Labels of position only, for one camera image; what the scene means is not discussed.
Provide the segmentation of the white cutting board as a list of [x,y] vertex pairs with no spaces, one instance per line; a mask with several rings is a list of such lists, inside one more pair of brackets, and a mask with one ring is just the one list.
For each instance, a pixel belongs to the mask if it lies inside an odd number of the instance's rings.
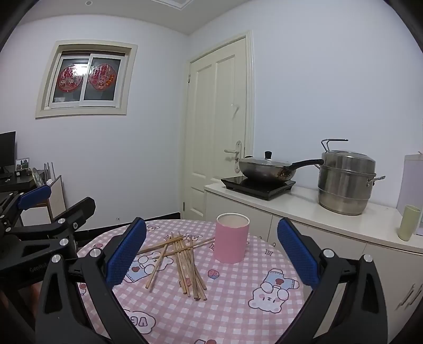
[[406,155],[397,210],[403,216],[406,206],[418,209],[418,228],[422,225],[422,178],[422,154]]

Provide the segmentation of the cream panel door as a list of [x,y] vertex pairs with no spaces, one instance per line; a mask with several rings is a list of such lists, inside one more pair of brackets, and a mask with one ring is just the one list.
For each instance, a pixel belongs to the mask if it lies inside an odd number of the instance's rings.
[[254,143],[255,81],[252,33],[247,31],[193,58],[187,67],[181,133],[181,214],[206,218],[205,187],[238,176],[224,149]]

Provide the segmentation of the window with red decorations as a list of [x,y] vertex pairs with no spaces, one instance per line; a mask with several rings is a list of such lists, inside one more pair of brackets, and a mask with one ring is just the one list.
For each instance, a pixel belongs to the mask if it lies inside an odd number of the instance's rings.
[[123,42],[57,41],[42,78],[36,119],[126,115],[137,50]]

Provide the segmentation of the pink cylindrical utensil holder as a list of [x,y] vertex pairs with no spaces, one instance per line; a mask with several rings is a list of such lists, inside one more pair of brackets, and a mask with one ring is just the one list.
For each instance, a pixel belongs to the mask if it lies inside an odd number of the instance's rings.
[[214,258],[221,263],[236,264],[245,257],[250,220],[242,214],[225,213],[216,219]]

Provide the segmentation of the white board with wood frame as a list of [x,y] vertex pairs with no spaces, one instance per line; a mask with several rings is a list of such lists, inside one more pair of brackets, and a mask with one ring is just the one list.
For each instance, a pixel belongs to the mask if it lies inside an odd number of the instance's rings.
[[62,185],[62,176],[56,177],[49,183],[51,195],[48,199],[48,208],[51,221],[54,221],[61,213],[67,210],[65,194]]

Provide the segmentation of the stainless steel steamer pot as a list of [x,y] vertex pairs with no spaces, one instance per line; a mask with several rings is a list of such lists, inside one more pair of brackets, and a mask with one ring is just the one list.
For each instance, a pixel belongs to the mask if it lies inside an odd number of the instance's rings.
[[337,214],[358,216],[364,212],[374,184],[386,177],[377,176],[376,161],[369,156],[329,148],[330,142],[344,141],[344,138],[321,141],[325,150],[323,161],[315,165],[319,170],[318,202]]

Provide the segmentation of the black induction cooktop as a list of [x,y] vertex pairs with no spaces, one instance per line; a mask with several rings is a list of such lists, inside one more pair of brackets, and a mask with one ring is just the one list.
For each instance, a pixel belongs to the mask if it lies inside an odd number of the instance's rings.
[[294,180],[265,180],[247,178],[245,176],[222,178],[221,182],[231,191],[243,193],[265,201],[270,201],[289,192],[295,185]]

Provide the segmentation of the pink checkered tablecloth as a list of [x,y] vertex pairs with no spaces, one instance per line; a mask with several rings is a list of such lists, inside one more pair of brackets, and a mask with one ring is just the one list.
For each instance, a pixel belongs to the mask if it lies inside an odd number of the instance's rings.
[[277,249],[249,236],[244,259],[214,258],[215,225],[158,220],[114,295],[149,343],[275,343],[304,305]]

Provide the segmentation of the wooden chopstick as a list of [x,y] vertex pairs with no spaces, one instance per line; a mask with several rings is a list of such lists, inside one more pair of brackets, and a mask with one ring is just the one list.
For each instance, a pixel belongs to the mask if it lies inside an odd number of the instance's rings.
[[[184,257],[186,258],[186,255],[185,255],[185,248],[184,248],[184,246],[183,246],[182,251],[184,252]],[[189,268],[189,264],[188,264],[188,262],[187,262],[187,261],[186,261],[186,265],[187,265],[187,267],[188,267],[188,276],[189,276],[189,279],[190,279],[190,281],[191,281],[191,270],[190,270],[190,268]],[[191,289],[192,297],[194,298],[194,293],[193,293],[193,288],[192,288],[192,286],[190,286],[190,289]]]
[[211,237],[211,238],[208,238],[206,240],[202,240],[200,242],[194,242],[191,245],[184,245],[183,244],[183,238],[182,237],[176,237],[175,239],[170,239],[170,240],[165,241],[163,243],[160,243],[160,244],[157,244],[157,245],[153,245],[153,246],[150,246],[150,247],[146,247],[144,249],[140,249],[138,251],[138,254],[146,254],[147,252],[153,252],[155,250],[159,250],[159,249],[162,249],[164,247],[168,248],[168,247],[174,246],[176,248],[175,250],[173,250],[172,252],[169,252],[169,253],[165,254],[166,256],[170,256],[170,255],[173,255],[175,253],[182,252],[183,250],[193,249],[193,248],[196,248],[196,247],[201,247],[201,246],[203,246],[205,244],[214,242],[214,240],[215,240],[215,238],[214,237]]
[[158,271],[158,268],[161,266],[161,263],[163,262],[163,258],[165,257],[165,253],[166,253],[166,251],[168,249],[168,246],[169,245],[165,245],[165,247],[163,247],[163,250],[162,250],[162,252],[160,253],[160,255],[158,257],[158,261],[156,262],[155,267],[153,268],[153,271],[152,271],[152,273],[151,273],[151,275],[149,277],[149,280],[146,283],[146,286],[145,286],[146,289],[149,289],[150,286],[151,286],[151,284],[153,283],[153,279],[155,277],[155,273]]
[[138,253],[141,254],[142,252],[143,253],[146,253],[146,252],[153,251],[155,249],[160,249],[162,247],[165,247],[165,245],[173,244],[173,242],[178,242],[178,241],[180,241],[182,239],[183,239],[183,236],[178,236],[178,237],[175,237],[173,239],[170,239],[170,240],[167,240],[165,242],[162,242],[160,244],[156,244],[156,245],[153,245],[153,246],[150,246],[150,247],[146,247],[145,249],[140,250]]
[[181,258],[181,264],[183,266],[183,273],[184,273],[184,276],[185,276],[186,286],[187,286],[187,289],[188,289],[188,295],[189,295],[188,297],[190,297],[191,296],[191,293],[190,293],[190,288],[188,286],[188,279],[189,279],[189,276],[188,276],[188,267],[186,265],[186,259],[184,257],[184,252],[182,251],[182,249],[183,249],[182,242],[183,242],[183,240],[180,240],[179,241],[179,243],[178,243],[179,249],[178,249],[177,252],[179,253],[179,256]]
[[185,255],[186,261],[189,264],[189,268],[191,270],[191,286],[193,288],[194,299],[196,301],[200,301],[202,299],[201,296],[201,287],[199,286],[199,282],[196,276],[196,268],[194,264],[194,256],[192,250],[185,244],[185,241],[182,242],[185,248]]
[[197,292],[200,294],[201,299],[203,301],[207,301],[207,297],[206,297],[206,294],[205,294],[206,285],[205,285],[201,275],[199,274],[199,271],[198,271],[196,264],[195,264],[194,242],[193,242],[192,239],[190,239],[190,245],[191,245],[191,262],[192,262],[192,265],[194,267],[194,275],[195,275],[196,283],[197,283],[197,287],[196,287]]
[[177,264],[178,276],[179,276],[179,279],[180,279],[181,288],[183,290],[183,293],[186,296],[189,296],[188,295],[188,289],[187,289],[187,286],[186,286],[185,276],[184,276],[184,273],[183,273],[183,266],[181,264],[181,258],[179,256],[179,253],[177,252],[178,249],[179,249],[178,243],[179,243],[179,241],[173,243],[173,251],[175,252],[174,256],[175,256],[175,260],[176,260],[176,264]]

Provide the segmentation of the steel wok with lid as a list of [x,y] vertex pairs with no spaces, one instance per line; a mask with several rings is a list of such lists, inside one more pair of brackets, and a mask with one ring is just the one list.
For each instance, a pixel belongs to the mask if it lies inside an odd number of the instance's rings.
[[323,159],[310,159],[295,163],[284,163],[271,159],[272,153],[265,151],[264,159],[245,157],[239,160],[242,174],[247,178],[263,180],[288,181],[295,175],[299,168],[324,164]]

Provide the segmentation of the black monitor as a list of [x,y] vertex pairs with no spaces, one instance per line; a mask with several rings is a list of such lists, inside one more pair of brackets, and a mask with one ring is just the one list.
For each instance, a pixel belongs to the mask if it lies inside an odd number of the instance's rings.
[[0,134],[0,167],[11,166],[15,162],[16,132]]

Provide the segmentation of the light green plastic cup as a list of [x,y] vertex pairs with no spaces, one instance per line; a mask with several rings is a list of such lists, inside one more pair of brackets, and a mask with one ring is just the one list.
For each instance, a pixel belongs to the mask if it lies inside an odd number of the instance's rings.
[[412,205],[405,206],[402,221],[397,231],[397,235],[401,240],[408,242],[411,239],[419,226],[421,215],[422,210],[420,208]]

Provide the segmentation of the white kitchen counter cabinet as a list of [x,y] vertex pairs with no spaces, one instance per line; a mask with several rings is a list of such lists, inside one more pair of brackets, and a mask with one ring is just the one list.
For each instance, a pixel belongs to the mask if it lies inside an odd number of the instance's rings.
[[205,220],[227,212],[248,217],[251,234],[276,249],[282,248],[276,234],[278,222],[287,217],[301,234],[339,257],[371,255],[384,290],[388,339],[422,324],[422,236],[415,234],[407,242],[398,237],[402,215],[397,209],[369,203],[361,215],[345,216],[323,208],[316,191],[299,186],[264,201],[231,191],[222,183],[207,185]]

